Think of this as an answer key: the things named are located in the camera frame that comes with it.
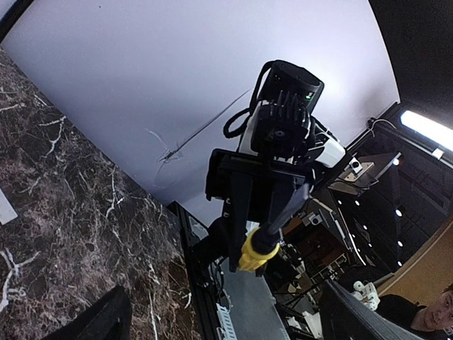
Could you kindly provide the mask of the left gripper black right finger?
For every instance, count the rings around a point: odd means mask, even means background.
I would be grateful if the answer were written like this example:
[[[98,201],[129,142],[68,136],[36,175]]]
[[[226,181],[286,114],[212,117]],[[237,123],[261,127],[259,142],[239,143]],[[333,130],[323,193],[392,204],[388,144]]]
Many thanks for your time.
[[[320,299],[324,339],[418,339],[409,331],[367,309],[335,281],[326,280]]]

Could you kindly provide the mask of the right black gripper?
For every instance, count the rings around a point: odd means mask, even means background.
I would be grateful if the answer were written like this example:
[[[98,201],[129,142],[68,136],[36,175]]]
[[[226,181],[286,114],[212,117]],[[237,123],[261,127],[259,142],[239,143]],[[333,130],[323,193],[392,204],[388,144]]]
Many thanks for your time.
[[[262,162],[259,157],[214,149],[205,184],[206,199],[231,199],[232,233],[229,271],[239,266],[247,218],[268,220],[256,232],[256,252],[272,258],[282,240],[282,228],[308,201],[314,171],[281,161]]]

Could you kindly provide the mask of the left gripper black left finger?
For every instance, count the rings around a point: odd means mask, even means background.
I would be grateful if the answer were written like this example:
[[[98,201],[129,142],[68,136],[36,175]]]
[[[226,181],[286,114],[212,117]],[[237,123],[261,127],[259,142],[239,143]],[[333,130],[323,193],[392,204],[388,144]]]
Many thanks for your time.
[[[125,288],[117,285],[76,319],[43,339],[130,339],[131,322],[130,298]]]

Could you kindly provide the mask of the white battery cover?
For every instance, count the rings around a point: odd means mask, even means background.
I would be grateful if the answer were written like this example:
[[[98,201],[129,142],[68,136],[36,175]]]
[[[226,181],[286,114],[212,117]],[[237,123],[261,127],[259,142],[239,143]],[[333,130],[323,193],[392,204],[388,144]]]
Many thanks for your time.
[[[12,220],[15,220],[18,214],[13,209],[13,206],[8,201],[8,198],[2,190],[0,190],[0,223],[5,225]]]

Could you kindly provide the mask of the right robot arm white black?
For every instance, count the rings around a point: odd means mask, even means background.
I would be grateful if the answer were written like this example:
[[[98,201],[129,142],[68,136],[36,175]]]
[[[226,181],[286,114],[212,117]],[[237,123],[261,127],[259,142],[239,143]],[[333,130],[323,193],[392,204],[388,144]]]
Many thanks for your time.
[[[224,129],[240,139],[236,150],[213,150],[205,184],[222,213],[208,235],[190,248],[193,268],[206,271],[217,259],[229,270],[258,271],[274,257],[284,226],[332,183],[350,161],[347,149],[314,117],[323,82],[303,67],[266,62],[258,75],[244,122]]]

